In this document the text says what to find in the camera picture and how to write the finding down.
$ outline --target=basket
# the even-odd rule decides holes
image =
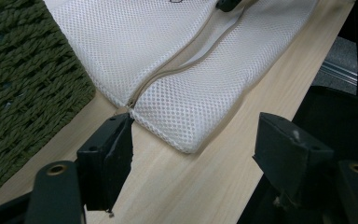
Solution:
[[[43,0],[0,0],[0,187],[94,92]]]

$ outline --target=white fabric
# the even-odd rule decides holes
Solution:
[[[97,88],[115,105],[125,105],[153,75],[184,68],[157,79],[131,115],[193,153],[287,48],[317,0],[242,0],[246,9],[232,30],[242,9],[221,12],[216,0],[45,1]],[[49,7],[48,1],[60,3]]]

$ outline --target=light wood tabletop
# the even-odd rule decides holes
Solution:
[[[352,5],[320,0],[287,51],[201,152],[179,152],[134,123],[132,170],[113,209],[115,216],[87,212],[88,223],[237,223],[262,175],[252,159],[259,113],[293,118]],[[115,111],[97,92],[0,188],[0,204],[31,191],[36,172],[48,163],[74,161],[76,151]]]

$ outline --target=open zipper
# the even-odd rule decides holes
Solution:
[[[223,32],[219,38],[217,38],[214,43],[211,45],[211,47],[201,56],[199,57],[197,60],[191,62],[191,63],[184,63],[182,66],[179,66],[176,69],[173,70],[169,70],[169,71],[165,71],[162,73],[156,72],[155,75],[149,77],[148,79],[146,79],[140,86],[139,88],[136,90],[136,92],[131,96],[130,100],[126,103],[126,105],[121,106],[117,109],[115,115],[118,114],[122,114],[122,113],[128,113],[130,111],[130,109],[135,108],[135,105],[137,103],[137,101],[139,100],[139,98],[141,97],[141,95],[158,79],[162,78],[162,77],[166,77],[181,71],[184,71],[186,69],[188,69],[189,67],[192,67],[194,65],[196,65],[197,63],[199,63],[200,61],[204,60],[213,50],[214,48],[220,43],[220,41],[229,33],[231,32],[233,29],[235,29],[235,27],[237,27],[237,25],[239,24],[239,21],[241,21],[241,17],[243,16],[243,12],[245,11],[246,7],[244,7],[241,11],[240,16],[237,18],[237,20],[228,28],[225,30],[225,32]],[[201,27],[201,29],[198,31],[198,33],[194,36],[194,38],[192,39],[192,41],[190,42],[190,44],[188,44],[187,46],[185,46],[182,50],[180,50],[179,52],[177,52],[175,55],[173,55],[166,63],[164,63],[160,68],[164,67],[164,65],[168,64],[169,62],[171,62],[172,60],[175,59],[175,57],[177,55],[179,55],[181,52],[183,52],[186,48],[188,48],[189,46],[191,46],[191,44],[195,41],[195,39],[197,39],[197,37],[200,36],[201,32],[205,29],[205,27],[207,26],[208,22],[210,21],[211,17],[213,16],[213,14],[216,11],[214,11],[213,13],[211,13],[211,16],[208,18],[208,20],[204,23],[204,25]]]

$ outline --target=floor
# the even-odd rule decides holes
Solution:
[[[356,44],[338,37],[327,54],[312,85],[356,93]]]

